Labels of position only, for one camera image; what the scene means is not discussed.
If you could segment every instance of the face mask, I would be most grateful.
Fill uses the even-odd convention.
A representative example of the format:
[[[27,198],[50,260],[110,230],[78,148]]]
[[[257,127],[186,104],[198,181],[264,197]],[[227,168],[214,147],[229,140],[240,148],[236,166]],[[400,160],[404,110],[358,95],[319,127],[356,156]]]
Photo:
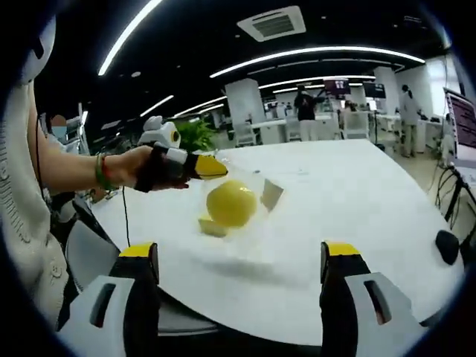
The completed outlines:
[[[53,132],[53,135],[59,139],[66,136],[66,126],[53,126],[51,131]]]

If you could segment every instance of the white round table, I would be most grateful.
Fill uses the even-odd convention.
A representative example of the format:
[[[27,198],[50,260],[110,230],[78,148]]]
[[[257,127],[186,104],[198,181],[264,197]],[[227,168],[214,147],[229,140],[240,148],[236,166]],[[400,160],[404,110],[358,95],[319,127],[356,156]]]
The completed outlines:
[[[243,242],[199,233],[200,182],[189,190],[126,191],[131,243],[158,243],[160,286],[227,327],[290,344],[321,345],[323,240],[348,242],[371,271],[412,302],[416,319],[441,309],[463,276],[434,244],[448,230],[417,183],[369,141],[318,141],[224,151],[284,188],[277,207]],[[94,214],[126,247],[122,197]]]

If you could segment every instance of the ceiling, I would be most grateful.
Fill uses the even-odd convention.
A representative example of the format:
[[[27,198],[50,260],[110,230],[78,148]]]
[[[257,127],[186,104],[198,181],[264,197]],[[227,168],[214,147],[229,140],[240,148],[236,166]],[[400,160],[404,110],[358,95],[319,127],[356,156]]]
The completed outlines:
[[[36,80],[39,112],[72,118],[78,113],[77,103],[83,103],[89,111],[86,133],[93,141],[114,135],[118,128],[140,126],[145,118],[139,114],[169,95],[174,98],[151,115],[173,116],[221,97],[227,83],[246,77],[265,85],[325,75],[372,74],[379,65],[352,59],[391,62],[395,69],[418,65],[385,54],[320,52],[261,62],[210,78],[216,71],[268,54],[329,45],[384,48],[423,59],[443,52],[439,37],[425,21],[405,20],[405,16],[421,17],[416,8],[399,4],[390,12],[380,1],[345,2],[163,0],[127,39],[106,74],[98,77],[110,48],[148,0],[74,1],[58,15],[54,51]],[[237,26],[250,16],[292,5],[301,9],[305,33],[257,42]],[[296,62],[305,63],[248,75]],[[136,71],[141,75],[131,77]],[[285,87],[265,89],[262,96]],[[115,120],[122,121],[109,130],[100,129]]]

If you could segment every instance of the yellow fruit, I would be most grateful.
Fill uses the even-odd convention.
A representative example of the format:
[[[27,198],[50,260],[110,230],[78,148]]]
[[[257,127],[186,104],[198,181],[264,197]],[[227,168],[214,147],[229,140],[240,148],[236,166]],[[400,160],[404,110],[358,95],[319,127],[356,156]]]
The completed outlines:
[[[207,209],[213,221],[225,227],[242,227],[256,212],[254,192],[237,180],[226,181],[207,197]]]

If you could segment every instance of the human hand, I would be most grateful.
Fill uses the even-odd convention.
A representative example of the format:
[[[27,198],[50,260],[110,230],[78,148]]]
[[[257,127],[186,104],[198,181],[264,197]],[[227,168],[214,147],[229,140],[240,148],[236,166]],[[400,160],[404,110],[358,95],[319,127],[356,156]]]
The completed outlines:
[[[140,168],[150,157],[152,147],[141,146],[131,149],[124,154],[106,156],[105,164],[111,176],[113,186],[134,187],[137,182],[137,174]],[[153,190],[166,190],[167,188],[188,188],[189,178],[183,178],[180,181],[165,182],[157,185]]]

